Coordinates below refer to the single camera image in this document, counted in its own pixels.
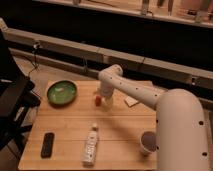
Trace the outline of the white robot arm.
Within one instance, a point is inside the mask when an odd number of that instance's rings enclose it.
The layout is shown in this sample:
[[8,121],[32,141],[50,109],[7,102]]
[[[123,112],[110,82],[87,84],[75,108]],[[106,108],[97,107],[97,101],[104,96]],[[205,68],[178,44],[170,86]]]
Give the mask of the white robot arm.
[[118,89],[156,111],[157,171],[211,171],[204,111],[193,93],[126,79],[120,65],[103,69],[98,79],[102,97]]

